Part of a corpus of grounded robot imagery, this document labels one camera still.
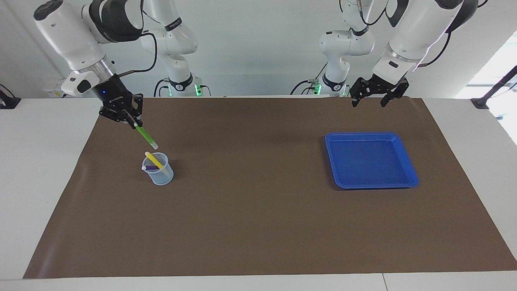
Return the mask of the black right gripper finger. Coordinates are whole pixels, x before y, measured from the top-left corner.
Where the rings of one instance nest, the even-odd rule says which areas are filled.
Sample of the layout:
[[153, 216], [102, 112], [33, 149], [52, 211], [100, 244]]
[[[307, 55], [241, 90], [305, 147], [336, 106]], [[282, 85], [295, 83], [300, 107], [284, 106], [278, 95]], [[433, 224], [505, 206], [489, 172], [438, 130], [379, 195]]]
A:
[[143, 94], [132, 94], [129, 105], [129, 125], [131, 127], [142, 127]]
[[108, 118], [115, 122], [122, 122], [128, 124], [131, 129], [136, 129], [137, 126], [137, 109], [127, 110], [112, 110], [108, 107], [101, 107], [99, 109], [99, 115]]

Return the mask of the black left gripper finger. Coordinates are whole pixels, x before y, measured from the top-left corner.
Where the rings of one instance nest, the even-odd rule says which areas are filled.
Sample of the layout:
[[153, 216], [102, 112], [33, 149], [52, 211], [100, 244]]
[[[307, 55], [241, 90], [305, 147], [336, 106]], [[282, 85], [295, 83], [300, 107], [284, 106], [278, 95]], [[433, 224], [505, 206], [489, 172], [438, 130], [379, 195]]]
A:
[[408, 88], [408, 80], [403, 78], [394, 89], [386, 90], [386, 94], [380, 101], [381, 107], [386, 107], [386, 105], [388, 105], [388, 103], [394, 99], [402, 98]]
[[364, 78], [358, 78], [349, 90], [351, 97], [351, 104], [353, 107], [357, 107], [362, 98], [370, 96], [369, 81]]

